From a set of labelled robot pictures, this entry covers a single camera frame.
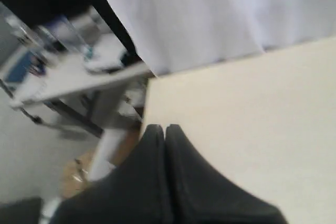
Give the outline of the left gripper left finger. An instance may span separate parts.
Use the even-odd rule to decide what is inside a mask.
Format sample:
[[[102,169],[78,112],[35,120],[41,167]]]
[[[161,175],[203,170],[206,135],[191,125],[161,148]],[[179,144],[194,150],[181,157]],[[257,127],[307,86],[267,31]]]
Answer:
[[[147,126],[125,161],[63,201],[51,223],[173,223],[161,126]]]

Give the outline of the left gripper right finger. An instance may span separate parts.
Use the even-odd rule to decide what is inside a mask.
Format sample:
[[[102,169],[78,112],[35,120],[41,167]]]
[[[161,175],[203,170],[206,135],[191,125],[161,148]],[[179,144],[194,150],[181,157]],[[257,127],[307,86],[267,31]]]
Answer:
[[[165,164],[175,223],[286,223],[274,205],[217,171],[182,128],[166,129]]]

